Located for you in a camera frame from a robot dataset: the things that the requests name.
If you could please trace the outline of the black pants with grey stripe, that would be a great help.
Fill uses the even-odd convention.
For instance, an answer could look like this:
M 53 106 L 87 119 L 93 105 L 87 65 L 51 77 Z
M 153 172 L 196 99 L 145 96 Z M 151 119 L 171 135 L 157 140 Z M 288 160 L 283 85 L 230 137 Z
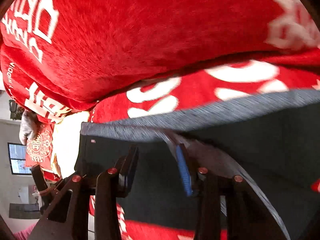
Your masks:
M 125 218 L 193 230 L 196 200 L 185 195 L 174 157 L 184 144 L 191 159 L 219 176 L 243 175 L 299 239 L 319 211 L 319 91 L 294 89 L 211 103 L 167 114 L 81 126 L 75 170 L 98 176 L 139 149 L 132 190 L 120 200 Z

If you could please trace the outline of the red embroidered pillow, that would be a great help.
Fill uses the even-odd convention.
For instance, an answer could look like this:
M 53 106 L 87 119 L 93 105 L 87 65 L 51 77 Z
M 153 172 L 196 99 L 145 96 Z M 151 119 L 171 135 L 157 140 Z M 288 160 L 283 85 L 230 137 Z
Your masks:
M 40 165 L 44 178 L 50 181 L 61 179 L 61 170 L 53 152 L 54 125 L 41 124 L 37 137 L 27 142 L 25 167 Z

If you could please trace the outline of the white bed sheet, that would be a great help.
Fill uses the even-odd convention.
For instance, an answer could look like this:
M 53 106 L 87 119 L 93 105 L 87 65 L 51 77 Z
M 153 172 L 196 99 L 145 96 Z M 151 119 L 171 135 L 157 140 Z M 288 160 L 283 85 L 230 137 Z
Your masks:
M 88 112 L 66 116 L 54 126 L 53 153 L 56 154 L 62 178 L 75 172 L 74 166 L 79 153 L 81 124 L 89 119 Z

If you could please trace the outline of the grey cloth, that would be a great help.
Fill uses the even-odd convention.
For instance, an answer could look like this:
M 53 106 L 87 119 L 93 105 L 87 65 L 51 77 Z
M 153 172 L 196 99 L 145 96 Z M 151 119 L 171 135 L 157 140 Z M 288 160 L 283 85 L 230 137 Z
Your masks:
M 19 139 L 22 145 L 26 145 L 28 140 L 34 140 L 39 130 L 38 118 L 33 111 L 25 110 L 22 114 Z

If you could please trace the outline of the red wedding bed blanket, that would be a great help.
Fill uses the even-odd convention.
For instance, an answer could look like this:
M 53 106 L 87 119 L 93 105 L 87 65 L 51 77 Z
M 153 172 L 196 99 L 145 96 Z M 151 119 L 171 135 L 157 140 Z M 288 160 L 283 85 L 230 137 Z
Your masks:
M 319 58 L 211 66 L 143 81 L 99 102 L 90 122 L 157 126 L 214 144 L 253 177 L 292 239 L 319 210 Z

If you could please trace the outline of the red folded quilt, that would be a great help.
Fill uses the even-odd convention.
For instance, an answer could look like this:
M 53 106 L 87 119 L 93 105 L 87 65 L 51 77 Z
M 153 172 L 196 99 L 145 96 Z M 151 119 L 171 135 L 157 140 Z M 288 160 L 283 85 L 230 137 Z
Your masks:
M 315 58 L 299 0 L 15 0 L 1 19 L 4 88 L 47 123 L 143 81 Z

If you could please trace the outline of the wall monitor screen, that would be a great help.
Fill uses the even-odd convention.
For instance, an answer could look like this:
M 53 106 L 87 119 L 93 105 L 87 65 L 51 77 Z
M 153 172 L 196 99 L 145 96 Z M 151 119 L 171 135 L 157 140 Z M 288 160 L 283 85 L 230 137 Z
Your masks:
M 26 167 L 27 147 L 21 144 L 8 143 L 8 156 L 11 174 L 31 176 L 31 169 Z

